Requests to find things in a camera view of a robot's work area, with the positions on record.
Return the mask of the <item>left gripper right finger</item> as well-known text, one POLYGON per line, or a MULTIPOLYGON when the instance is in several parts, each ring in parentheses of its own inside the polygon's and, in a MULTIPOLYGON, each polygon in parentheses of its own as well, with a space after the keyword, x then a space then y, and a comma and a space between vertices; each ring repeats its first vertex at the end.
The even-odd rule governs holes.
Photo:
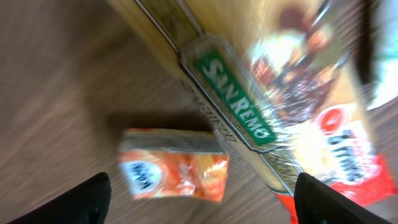
POLYGON ((299 224, 391 224, 304 172, 294 202, 299 224))

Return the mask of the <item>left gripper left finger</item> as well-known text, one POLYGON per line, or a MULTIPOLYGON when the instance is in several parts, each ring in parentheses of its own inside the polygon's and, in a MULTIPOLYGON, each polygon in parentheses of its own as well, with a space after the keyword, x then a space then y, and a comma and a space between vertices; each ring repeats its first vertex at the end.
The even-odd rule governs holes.
POLYGON ((104 224, 111 201, 111 182, 100 172, 9 224, 104 224))

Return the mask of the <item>orange snack packet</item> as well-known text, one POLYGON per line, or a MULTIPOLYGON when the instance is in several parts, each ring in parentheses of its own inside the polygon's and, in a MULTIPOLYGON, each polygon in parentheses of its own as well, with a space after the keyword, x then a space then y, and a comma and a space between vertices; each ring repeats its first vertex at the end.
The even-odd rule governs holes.
POLYGON ((223 199, 229 154, 212 132, 136 129, 123 133, 119 167, 133 199, 223 199))

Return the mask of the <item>spaghetti pasta packet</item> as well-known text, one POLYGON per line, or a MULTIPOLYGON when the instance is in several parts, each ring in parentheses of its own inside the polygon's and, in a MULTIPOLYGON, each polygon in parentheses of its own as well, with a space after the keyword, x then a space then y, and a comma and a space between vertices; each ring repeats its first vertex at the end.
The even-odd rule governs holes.
POLYGON ((111 0, 291 215, 308 173, 360 206, 393 196, 348 44, 362 4, 111 0))

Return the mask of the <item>white tube with gold cap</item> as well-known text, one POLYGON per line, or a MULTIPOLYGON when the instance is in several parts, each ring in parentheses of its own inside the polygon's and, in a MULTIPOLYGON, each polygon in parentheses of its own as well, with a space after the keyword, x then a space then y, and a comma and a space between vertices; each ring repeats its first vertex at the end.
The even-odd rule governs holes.
POLYGON ((370 12, 373 110, 397 97, 397 0, 373 0, 370 12))

